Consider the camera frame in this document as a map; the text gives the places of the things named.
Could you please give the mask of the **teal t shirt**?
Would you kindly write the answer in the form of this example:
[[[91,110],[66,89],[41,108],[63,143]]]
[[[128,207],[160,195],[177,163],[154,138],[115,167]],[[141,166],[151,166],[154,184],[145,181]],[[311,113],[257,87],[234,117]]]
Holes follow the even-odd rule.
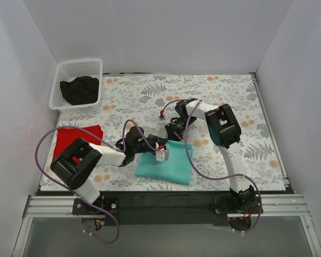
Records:
[[[152,153],[143,153],[137,162],[137,177],[164,180],[182,185],[190,184],[191,164],[183,142],[168,141],[169,157],[166,161],[156,161]]]

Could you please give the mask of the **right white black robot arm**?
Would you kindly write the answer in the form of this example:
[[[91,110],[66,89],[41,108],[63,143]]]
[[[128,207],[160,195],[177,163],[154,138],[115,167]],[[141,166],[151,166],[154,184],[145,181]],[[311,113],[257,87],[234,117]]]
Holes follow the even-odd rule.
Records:
[[[257,188],[255,183],[244,174],[245,167],[240,154],[241,127],[228,104],[220,106],[203,103],[196,98],[173,100],[179,117],[172,119],[166,126],[168,139],[183,140],[190,165],[201,177],[220,181],[230,181],[230,200],[223,208],[233,209],[238,213],[250,210],[255,203]],[[188,149],[188,128],[201,119],[206,122],[211,141],[222,153],[228,175],[212,178],[201,173],[192,161]]]

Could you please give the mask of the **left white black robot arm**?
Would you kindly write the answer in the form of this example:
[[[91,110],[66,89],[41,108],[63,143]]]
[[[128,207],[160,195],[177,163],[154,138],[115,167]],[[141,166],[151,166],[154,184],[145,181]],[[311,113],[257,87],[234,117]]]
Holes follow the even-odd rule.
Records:
[[[167,139],[155,135],[144,136],[144,130],[133,126],[114,147],[89,143],[84,138],[75,139],[51,163],[51,170],[65,185],[82,199],[91,214],[103,208],[99,190],[89,176],[96,166],[125,167],[136,154],[151,153],[155,161],[163,162],[169,157]]]

